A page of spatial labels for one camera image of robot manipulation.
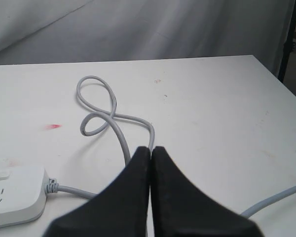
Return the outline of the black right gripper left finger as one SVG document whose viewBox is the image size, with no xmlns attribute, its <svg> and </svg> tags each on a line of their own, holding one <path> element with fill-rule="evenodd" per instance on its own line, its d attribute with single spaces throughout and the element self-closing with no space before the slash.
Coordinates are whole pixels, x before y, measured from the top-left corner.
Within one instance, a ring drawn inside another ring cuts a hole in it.
<svg viewBox="0 0 296 237">
<path fill-rule="evenodd" d="M 150 150 L 138 147 L 103 191 L 53 220 L 46 237 L 144 237 L 147 228 Z"/>
</svg>

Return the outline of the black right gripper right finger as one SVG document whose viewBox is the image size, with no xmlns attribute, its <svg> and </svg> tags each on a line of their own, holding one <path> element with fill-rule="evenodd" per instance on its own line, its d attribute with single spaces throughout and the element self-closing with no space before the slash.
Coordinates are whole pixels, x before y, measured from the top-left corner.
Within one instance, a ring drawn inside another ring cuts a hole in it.
<svg viewBox="0 0 296 237">
<path fill-rule="evenodd" d="M 259 237 L 253 221 L 234 213 L 193 185 L 166 149 L 151 156 L 151 204 L 156 237 Z"/>
</svg>

